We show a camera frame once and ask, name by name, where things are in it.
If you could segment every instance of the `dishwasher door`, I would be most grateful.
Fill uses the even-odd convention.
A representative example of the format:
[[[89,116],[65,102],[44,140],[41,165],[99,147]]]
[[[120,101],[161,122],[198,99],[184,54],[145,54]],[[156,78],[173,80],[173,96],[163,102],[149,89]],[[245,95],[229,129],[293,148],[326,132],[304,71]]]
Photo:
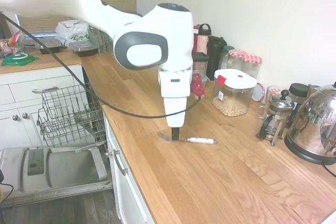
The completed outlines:
[[[18,147],[0,151],[3,183],[14,191],[3,207],[112,189],[105,141],[66,147]],[[2,186],[4,197],[10,188]]]

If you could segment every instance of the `kettle base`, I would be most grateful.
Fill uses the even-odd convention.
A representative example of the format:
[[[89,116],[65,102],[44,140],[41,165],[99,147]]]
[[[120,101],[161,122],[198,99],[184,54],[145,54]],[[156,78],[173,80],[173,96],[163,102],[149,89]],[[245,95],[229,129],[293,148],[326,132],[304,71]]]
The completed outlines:
[[[308,152],[307,150],[303,149],[302,147],[300,147],[299,145],[291,141],[288,135],[285,136],[285,145],[295,155],[297,155],[298,157],[308,162],[318,164],[318,165],[321,165],[322,163],[324,163],[325,165],[332,165],[336,163],[336,158],[322,157],[320,155]]]

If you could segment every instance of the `chickpeas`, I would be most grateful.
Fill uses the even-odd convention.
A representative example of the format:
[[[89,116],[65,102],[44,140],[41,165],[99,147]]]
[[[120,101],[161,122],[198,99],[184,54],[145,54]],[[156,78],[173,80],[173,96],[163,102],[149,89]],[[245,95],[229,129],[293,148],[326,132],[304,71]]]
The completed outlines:
[[[218,97],[215,97],[212,100],[212,104],[227,116],[239,116],[247,112],[247,107],[244,104],[226,95],[222,101]]]

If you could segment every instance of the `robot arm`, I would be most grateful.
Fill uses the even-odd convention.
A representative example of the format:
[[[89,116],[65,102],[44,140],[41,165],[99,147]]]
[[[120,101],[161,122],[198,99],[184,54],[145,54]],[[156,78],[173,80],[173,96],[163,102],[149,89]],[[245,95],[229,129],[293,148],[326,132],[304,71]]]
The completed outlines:
[[[166,114],[186,108],[192,76],[193,19],[183,6],[160,4],[144,17],[125,13],[100,0],[0,0],[0,9],[26,17],[75,17],[105,31],[118,63],[131,70],[159,67]],[[168,116],[179,128],[184,114]]]

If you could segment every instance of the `plastic bag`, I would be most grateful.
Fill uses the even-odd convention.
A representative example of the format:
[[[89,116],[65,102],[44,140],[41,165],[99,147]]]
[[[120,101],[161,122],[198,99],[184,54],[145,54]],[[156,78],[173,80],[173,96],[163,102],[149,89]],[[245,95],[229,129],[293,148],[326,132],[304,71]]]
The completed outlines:
[[[74,41],[89,40],[88,23],[80,20],[67,20],[59,22],[56,27],[56,38],[67,47]]]
[[[14,33],[9,39],[0,39],[0,54],[18,54],[25,50],[25,35],[22,31]]]

